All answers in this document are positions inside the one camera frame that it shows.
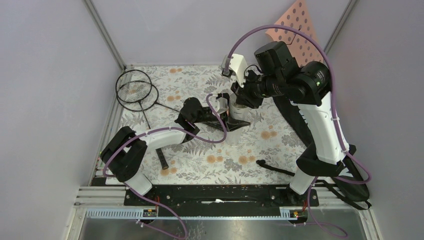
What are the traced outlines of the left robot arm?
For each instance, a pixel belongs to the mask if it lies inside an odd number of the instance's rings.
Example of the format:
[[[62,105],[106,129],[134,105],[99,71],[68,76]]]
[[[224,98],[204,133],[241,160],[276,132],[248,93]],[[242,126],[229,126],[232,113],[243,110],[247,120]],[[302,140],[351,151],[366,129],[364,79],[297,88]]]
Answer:
[[[223,138],[230,132],[250,125],[249,122],[229,116],[230,95],[227,93],[209,94],[213,101],[207,106],[195,98],[187,98],[179,111],[177,119],[166,127],[158,127],[144,132],[136,132],[129,126],[118,130],[112,140],[101,151],[100,159],[104,170],[126,185],[136,194],[136,199],[144,206],[152,204],[155,192],[152,183],[139,170],[145,154],[160,148],[183,144],[192,139],[200,140],[197,123],[215,124],[223,131]]]

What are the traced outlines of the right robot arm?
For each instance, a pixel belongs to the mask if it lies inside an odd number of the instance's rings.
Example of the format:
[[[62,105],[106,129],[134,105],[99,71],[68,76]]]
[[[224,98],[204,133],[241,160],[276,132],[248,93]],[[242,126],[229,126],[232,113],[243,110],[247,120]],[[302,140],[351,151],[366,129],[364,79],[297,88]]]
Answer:
[[[335,127],[338,116],[332,113],[329,69],[319,61],[299,66],[283,41],[270,42],[254,52],[260,74],[245,74],[243,55],[233,54],[223,61],[224,75],[235,75],[231,90],[236,103],[251,109],[261,106],[264,98],[284,96],[299,108],[313,142],[297,159],[297,170],[290,181],[287,201],[301,205],[315,177],[338,177],[349,144]]]

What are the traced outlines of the pink music stand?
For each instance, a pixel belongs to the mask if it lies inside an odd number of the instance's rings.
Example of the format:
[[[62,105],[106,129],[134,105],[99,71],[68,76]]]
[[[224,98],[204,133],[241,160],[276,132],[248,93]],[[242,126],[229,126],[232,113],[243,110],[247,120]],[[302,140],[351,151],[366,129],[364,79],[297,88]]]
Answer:
[[[304,0],[295,1],[275,24],[296,29],[309,36],[316,43],[319,42],[312,18],[310,17],[308,5]],[[317,48],[297,33],[273,28],[266,30],[265,34],[268,35],[271,41],[285,42],[291,55],[296,59],[300,67],[313,61],[324,62]]]

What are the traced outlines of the white shuttlecock tube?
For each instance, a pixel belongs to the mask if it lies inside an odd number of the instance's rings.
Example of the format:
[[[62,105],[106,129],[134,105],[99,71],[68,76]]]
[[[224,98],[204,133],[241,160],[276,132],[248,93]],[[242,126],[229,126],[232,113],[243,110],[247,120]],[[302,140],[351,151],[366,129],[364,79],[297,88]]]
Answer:
[[[234,93],[229,96],[228,105],[228,121],[227,126],[229,132],[227,133],[226,143],[229,145],[238,144],[241,139],[241,134],[244,127],[248,127],[247,115],[250,110],[249,107],[236,103],[237,97]]]

